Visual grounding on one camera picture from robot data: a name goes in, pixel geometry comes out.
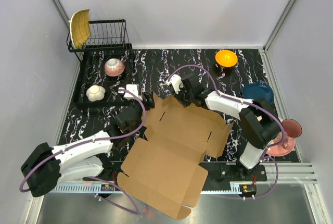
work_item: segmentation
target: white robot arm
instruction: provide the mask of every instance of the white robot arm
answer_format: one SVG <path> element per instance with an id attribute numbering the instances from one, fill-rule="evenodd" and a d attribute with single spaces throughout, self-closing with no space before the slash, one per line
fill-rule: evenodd
<path id="1" fill-rule="evenodd" d="M 194 103 L 196 106 L 208 110 L 226 113 L 241 121 L 248 142 L 239 161 L 246 169 L 253 169 L 259 163 L 268 143 L 280 132 L 279 126 L 267 115 L 262 115 L 255 108 L 244 104 L 244 102 L 258 104 L 277 117 L 265 99 L 254 102 L 252 99 L 242 99 L 230 95 L 221 97 L 216 91 L 205 89 L 192 73 L 184 78 L 175 74 L 167 85 L 172 85 L 174 97 L 185 107 Z"/>
<path id="2" fill-rule="evenodd" d="M 122 147 L 130 140 L 129 137 L 122 136 L 128 136 L 139 128 L 142 123 L 142 107 L 148 110 L 155 106 L 152 94 L 143 93 L 139 96 L 138 85 L 129 84 L 126 88 L 142 104 L 132 100 L 134 97 L 130 94 L 125 95 L 125 98 L 131 100 L 131 105 L 122 108 L 106 129 L 69 144 L 50 147 L 47 143 L 42 143 L 35 148 L 21 166 L 25 177 L 31 174 L 27 178 L 27 184 L 34 197 L 42 196 L 66 181 L 96 176 L 104 180 L 112 178 L 113 166 L 106 153 L 113 148 Z"/>

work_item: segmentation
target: marble pattern surface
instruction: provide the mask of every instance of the marble pattern surface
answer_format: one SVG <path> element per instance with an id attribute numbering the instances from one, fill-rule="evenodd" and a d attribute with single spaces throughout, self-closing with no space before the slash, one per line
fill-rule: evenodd
<path id="1" fill-rule="evenodd" d="M 133 72 L 124 72 L 123 75 L 117 77 L 110 77 L 105 73 L 106 61 L 111 58 L 120 59 L 122 63 L 125 63 L 125 69 L 129 70 L 130 51 L 124 51 L 122 55 L 119 56 L 119 52 L 109 51 L 109 52 L 92 52 L 87 59 L 88 67 L 85 76 L 83 77 L 83 82 L 80 90 L 80 98 L 78 102 L 88 102 L 85 96 L 86 90 L 92 85 L 100 85 L 106 89 L 105 101 L 112 101 L 118 98 L 117 88 L 119 86 L 125 86 L 127 83 L 133 82 Z"/>
<path id="2" fill-rule="evenodd" d="M 202 65 L 217 83 L 220 91 L 234 96 L 240 96 L 244 85 L 255 83 L 259 80 L 267 82 L 266 73 L 257 49 L 230 49 L 238 56 L 238 63 L 233 68 L 222 68 L 215 62 L 215 53 L 219 49 L 138 49 L 134 50 L 135 67 L 130 80 L 140 85 L 142 91 L 153 90 L 160 97 L 170 95 L 170 89 L 165 84 L 169 75 L 178 67 L 185 64 Z M 106 77 L 100 75 L 100 68 L 105 63 L 105 57 L 112 58 L 112 52 L 96 53 L 96 60 L 91 69 L 90 78 L 98 84 L 103 84 Z M 122 57 L 126 60 L 128 53 Z M 179 72 L 184 75 L 193 71 L 198 75 L 199 81 L 207 88 L 213 88 L 212 83 L 203 71 L 196 68 L 185 68 Z M 109 99 L 115 96 L 115 87 L 110 86 Z M 95 110 L 89 109 L 86 113 L 70 105 L 68 114 L 63 126 L 60 144 L 88 137 L 105 128 L 110 119 L 118 112 L 119 107 L 105 107 Z M 221 113 L 227 123 L 234 122 L 230 132 L 227 146 L 223 155 L 217 159 L 206 156 L 205 161 L 235 161 L 245 148 L 246 139 L 237 119 Z M 138 136 L 144 136 L 143 131 L 137 133 L 132 141 L 120 150 L 112 151 L 109 154 L 111 161 L 123 161 Z"/>

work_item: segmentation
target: black wire dish rack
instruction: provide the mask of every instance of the black wire dish rack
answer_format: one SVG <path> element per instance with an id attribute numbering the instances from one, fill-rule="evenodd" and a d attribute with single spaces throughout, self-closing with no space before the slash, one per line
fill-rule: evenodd
<path id="1" fill-rule="evenodd" d="M 98 20 L 89 21 L 90 36 L 84 44 L 74 47 L 70 33 L 67 36 L 69 52 L 74 52 L 80 61 L 79 77 L 76 81 L 72 102 L 87 111 L 92 108 L 126 106 L 130 102 L 118 94 L 118 87 L 132 83 L 134 72 L 134 53 L 126 29 L 126 21 Z M 83 52 L 82 60 L 78 52 Z M 110 77 L 105 74 L 104 65 L 107 60 L 117 58 L 125 65 L 123 74 Z M 101 101 L 90 102 L 86 91 L 92 85 L 102 86 L 106 92 Z"/>

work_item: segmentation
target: cardboard box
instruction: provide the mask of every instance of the cardboard box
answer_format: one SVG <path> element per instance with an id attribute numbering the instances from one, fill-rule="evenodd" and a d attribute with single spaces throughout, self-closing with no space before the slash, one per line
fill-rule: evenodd
<path id="1" fill-rule="evenodd" d="M 208 172 L 198 164 L 205 155 L 222 155 L 232 125 L 215 112 L 184 108 L 174 97 L 154 94 L 144 139 L 137 139 L 117 182 L 128 194 L 175 219 L 195 207 Z"/>

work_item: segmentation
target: floor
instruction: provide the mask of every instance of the floor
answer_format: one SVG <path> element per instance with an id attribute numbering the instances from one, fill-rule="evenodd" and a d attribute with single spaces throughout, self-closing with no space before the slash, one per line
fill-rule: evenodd
<path id="1" fill-rule="evenodd" d="M 177 67 L 184 64 L 203 65 L 209 70 L 218 84 L 219 90 L 230 95 L 240 96 L 244 85 L 255 83 L 259 80 L 267 81 L 266 73 L 261 61 L 260 53 L 257 49 L 231 49 L 238 56 L 238 64 L 234 68 L 221 68 L 215 62 L 215 53 L 219 49 L 141 49 L 135 50 L 135 67 L 132 81 L 140 84 L 142 91 L 153 90 L 160 97 L 170 95 L 165 80 Z M 110 53 L 96 53 L 95 64 L 91 67 L 88 75 L 90 80 L 103 83 L 100 71 L 103 69 L 102 60 L 112 57 Z M 192 69 L 198 75 L 199 81 L 204 86 L 212 88 L 208 77 L 199 69 Z M 97 111 L 88 110 L 82 112 L 71 104 L 67 113 L 59 144 L 66 144 L 77 139 L 88 137 L 102 129 L 108 124 L 117 112 L 119 107 L 104 107 Z M 234 127 L 230 132 L 228 143 L 223 155 L 217 159 L 206 156 L 204 161 L 236 161 L 243 152 L 246 145 L 246 138 L 242 133 L 240 123 L 237 119 L 221 114 L 227 123 L 234 122 Z M 115 150 L 110 155 L 110 160 L 121 162 L 125 159 L 135 139 L 143 136 L 138 133 L 133 137 L 127 146 L 120 150 Z M 293 151 L 285 157 L 278 158 L 278 161 L 298 162 L 296 152 Z"/>
<path id="2" fill-rule="evenodd" d="M 258 194 L 268 190 L 268 185 L 260 185 Z M 128 208 L 131 203 L 122 194 L 114 194 L 108 199 Z M 140 214 L 132 215 L 99 202 L 89 194 L 50 193 L 44 198 L 38 224 L 312 224 L 315 223 L 302 185 L 279 184 L 267 197 L 255 201 L 226 200 L 221 195 L 201 195 L 198 204 L 184 220 L 174 220 L 163 213 L 135 200 Z"/>

